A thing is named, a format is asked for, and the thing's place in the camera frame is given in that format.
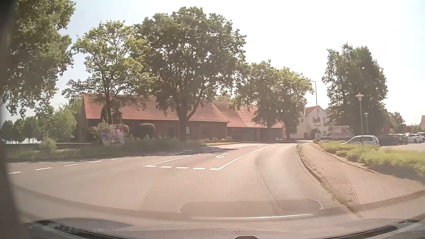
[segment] tree trunk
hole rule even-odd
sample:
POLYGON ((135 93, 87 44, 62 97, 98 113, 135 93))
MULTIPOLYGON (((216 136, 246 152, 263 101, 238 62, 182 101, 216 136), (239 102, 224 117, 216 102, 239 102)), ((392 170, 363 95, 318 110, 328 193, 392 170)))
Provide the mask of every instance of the tree trunk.
POLYGON ((186 114, 179 115, 178 116, 178 139, 180 141, 186 141, 186 125, 187 125, 187 116, 186 114))
POLYGON ((112 125, 112 114, 111 114, 111 98, 109 94, 105 94, 105 102, 106 102, 106 114, 108 115, 108 124, 112 125))

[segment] red tile roof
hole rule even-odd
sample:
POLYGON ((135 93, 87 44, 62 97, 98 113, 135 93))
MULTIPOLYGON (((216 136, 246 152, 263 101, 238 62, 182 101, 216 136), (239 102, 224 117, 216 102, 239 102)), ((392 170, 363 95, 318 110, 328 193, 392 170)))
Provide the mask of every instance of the red tile roof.
MULTIPOLYGON (((240 110, 228 109, 228 102, 213 101, 213 105, 217 107, 221 113, 229 120, 228 127, 245 127, 245 128, 264 128, 264 126, 257 125, 252 121, 255 117, 254 113, 257 106, 253 105, 248 111, 246 107, 241 107, 240 110)), ((282 128, 280 122, 276 123, 272 128, 282 128)))
MULTIPOLYGON (((103 105, 93 102, 88 95, 83 95, 85 105, 85 115, 87 119, 100 119, 100 113, 103 105)), ((164 111, 156 108, 156 99, 149 97, 146 102, 146 108, 137 108, 135 105, 126 105, 121 107, 122 118, 125 120, 178 120, 176 112, 164 111)), ((203 107, 199 106, 190 121, 208 121, 208 122, 227 122, 224 115, 211 103, 205 103, 203 107)))
MULTIPOLYGON (((83 95, 85 115, 87 119, 100 119, 102 104, 93 102, 86 94, 83 95)), ((149 97, 146 102, 146 108, 137 108, 134 105, 126 105, 121 107, 122 118, 125 120, 178 120, 176 112, 167 111, 165 116, 162 110, 158 110, 156 99, 149 97)), ((255 117, 254 112, 257 110, 253 105, 248 111, 246 107, 241 107, 240 110, 227 109, 228 102, 205 103, 203 107, 198 107, 190 121, 208 121, 208 122, 229 122, 228 127, 244 127, 244 128, 264 128, 252 121, 255 117)), ((272 128, 283 128, 280 122, 276 123, 272 128)))

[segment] lamp post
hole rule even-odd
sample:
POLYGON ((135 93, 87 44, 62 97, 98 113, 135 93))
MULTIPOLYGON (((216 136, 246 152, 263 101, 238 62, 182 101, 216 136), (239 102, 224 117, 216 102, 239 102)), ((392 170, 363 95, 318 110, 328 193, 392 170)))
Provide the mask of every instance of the lamp post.
POLYGON ((360 93, 358 93, 357 95, 356 95, 356 97, 358 97, 359 98, 359 103, 360 103, 360 126, 362 127, 362 138, 361 138, 361 140, 362 140, 362 146, 364 146, 363 145, 363 115, 362 115, 362 97, 363 97, 364 95, 362 95, 362 94, 360 94, 360 93))
POLYGON ((366 115, 366 134, 369 135, 369 124, 368 124, 368 112, 365 112, 364 115, 366 115))

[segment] billboard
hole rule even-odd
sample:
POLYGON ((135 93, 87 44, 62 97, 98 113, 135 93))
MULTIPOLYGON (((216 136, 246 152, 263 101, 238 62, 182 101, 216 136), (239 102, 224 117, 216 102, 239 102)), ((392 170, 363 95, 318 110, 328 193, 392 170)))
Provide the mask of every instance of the billboard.
POLYGON ((332 126, 332 138, 351 138, 349 125, 332 126))
POLYGON ((123 125, 102 125, 100 128, 103 145, 123 145, 124 127, 123 125))

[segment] green bush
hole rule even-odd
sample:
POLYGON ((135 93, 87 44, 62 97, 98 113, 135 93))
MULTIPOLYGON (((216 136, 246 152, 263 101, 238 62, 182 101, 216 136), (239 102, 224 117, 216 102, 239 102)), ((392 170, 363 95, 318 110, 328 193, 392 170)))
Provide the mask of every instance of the green bush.
POLYGON ((38 149, 43 153, 50 153, 56 149, 56 141, 47 136, 43 136, 43 141, 38 145, 38 149))
POLYGON ((143 123, 139 125, 137 136, 141 139, 145 138, 146 135, 149 138, 155 138, 155 125, 151 123, 143 123))

